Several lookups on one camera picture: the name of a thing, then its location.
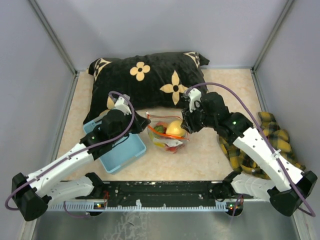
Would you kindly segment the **yellow star fruit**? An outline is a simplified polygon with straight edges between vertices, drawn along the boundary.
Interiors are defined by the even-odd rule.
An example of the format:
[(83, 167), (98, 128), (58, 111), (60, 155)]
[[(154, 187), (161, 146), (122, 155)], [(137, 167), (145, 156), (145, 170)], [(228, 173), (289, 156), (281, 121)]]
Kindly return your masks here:
[(153, 144), (159, 148), (165, 148), (167, 145), (161, 141), (153, 141)]

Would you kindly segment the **black flower pattern pillow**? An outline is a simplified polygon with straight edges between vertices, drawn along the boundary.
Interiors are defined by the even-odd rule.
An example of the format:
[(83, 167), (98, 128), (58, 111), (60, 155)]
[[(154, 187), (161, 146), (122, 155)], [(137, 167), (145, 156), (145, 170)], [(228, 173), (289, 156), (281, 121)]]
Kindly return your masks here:
[(111, 91), (130, 97), (136, 110), (184, 109), (184, 92), (205, 81), (202, 66), (209, 59), (196, 51), (163, 52), (128, 58), (101, 57), (88, 67), (93, 76), (92, 98), (83, 123), (114, 107)]

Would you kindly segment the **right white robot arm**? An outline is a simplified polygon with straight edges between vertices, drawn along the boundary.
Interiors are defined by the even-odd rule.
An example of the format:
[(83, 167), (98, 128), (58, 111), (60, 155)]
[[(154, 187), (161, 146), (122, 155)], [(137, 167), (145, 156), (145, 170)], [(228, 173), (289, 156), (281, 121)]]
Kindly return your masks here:
[(182, 111), (182, 128), (190, 134), (212, 128), (231, 145), (247, 154), (267, 174), (261, 179), (245, 173), (234, 173), (223, 185), (229, 198), (238, 194), (262, 199), (282, 215), (290, 217), (311, 194), (318, 177), (302, 171), (280, 152), (267, 144), (253, 123), (240, 112), (230, 112), (217, 92), (202, 94), (194, 88), (185, 93), (189, 106)]

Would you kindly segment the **clear zip top bag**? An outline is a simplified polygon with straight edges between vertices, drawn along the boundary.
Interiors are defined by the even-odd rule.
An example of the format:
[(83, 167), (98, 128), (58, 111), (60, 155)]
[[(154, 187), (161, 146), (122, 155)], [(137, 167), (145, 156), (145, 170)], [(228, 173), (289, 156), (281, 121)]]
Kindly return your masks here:
[[(151, 123), (147, 127), (147, 132), (148, 132), (148, 136), (149, 136), (152, 143), (153, 142), (163, 142), (166, 145), (173, 147), (173, 146), (178, 146), (181, 144), (184, 144), (184, 146), (185, 146), (189, 142), (190, 137), (189, 137), (189, 133), (187, 131), (183, 137), (179, 137), (179, 136), (174, 136), (174, 135), (168, 135), (166, 133), (158, 133), (154, 130), (154, 127), (157, 125), (164, 125), (167, 128), (168, 124), (170, 124), (171, 122), (173, 122), (175, 120), (183, 121), (183, 119), (181, 117), (175, 116), (175, 115), (160, 116), (160, 115), (150, 114), (149, 112), (146, 112), (146, 117), (151, 120)], [(156, 147), (163, 150), (163, 151), (166, 151), (165, 148), (161, 148), (158, 146), (156, 146)]]

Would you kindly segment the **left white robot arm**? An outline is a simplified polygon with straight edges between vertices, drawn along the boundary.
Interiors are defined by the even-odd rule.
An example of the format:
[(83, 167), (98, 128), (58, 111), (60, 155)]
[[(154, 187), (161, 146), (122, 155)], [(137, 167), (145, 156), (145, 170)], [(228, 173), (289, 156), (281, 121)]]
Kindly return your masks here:
[(63, 178), (110, 152), (123, 137), (143, 132), (150, 123), (136, 111), (126, 114), (118, 109), (110, 110), (63, 156), (35, 172), (27, 175), (20, 172), (12, 178), (9, 199), (16, 205), (14, 210), (30, 222), (57, 203), (77, 197), (101, 197), (104, 186), (95, 173), (74, 181), (64, 182)]

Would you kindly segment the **red strawberry bunch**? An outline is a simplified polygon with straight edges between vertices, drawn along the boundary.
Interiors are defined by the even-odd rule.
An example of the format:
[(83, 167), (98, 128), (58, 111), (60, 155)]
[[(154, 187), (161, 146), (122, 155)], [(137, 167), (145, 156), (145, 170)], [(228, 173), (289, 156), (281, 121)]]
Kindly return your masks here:
[(180, 148), (182, 148), (184, 146), (184, 144), (180, 144), (177, 146), (169, 146), (169, 145), (165, 145), (165, 150), (167, 152), (171, 152), (171, 153), (176, 153)]

